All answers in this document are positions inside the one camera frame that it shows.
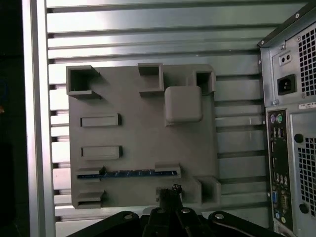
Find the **perforated metal mesh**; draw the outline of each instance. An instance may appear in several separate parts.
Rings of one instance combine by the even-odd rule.
[[[316,29],[302,36],[299,42],[302,92],[316,95]]]
[[[316,138],[305,138],[305,147],[298,148],[302,200],[309,203],[316,217]]]

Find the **rear i/o panel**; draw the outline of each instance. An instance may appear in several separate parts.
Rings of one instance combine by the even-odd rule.
[[[286,110],[268,112],[271,200],[274,217],[293,231]]]

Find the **blue pcb strip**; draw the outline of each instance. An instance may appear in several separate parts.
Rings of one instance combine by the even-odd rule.
[[[128,177],[152,177],[152,176],[176,176],[177,171],[155,172],[148,170],[120,170],[115,172],[104,172],[103,174],[83,174],[78,175],[78,179],[104,179],[104,178],[128,178]]]

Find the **dark background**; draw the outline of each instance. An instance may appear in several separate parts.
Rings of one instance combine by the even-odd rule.
[[[0,236],[30,236],[22,3],[0,0]],[[3,85],[7,96],[4,98]]]

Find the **aluminum frame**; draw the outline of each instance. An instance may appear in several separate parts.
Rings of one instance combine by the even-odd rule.
[[[45,1],[22,0],[30,236],[55,236]]]

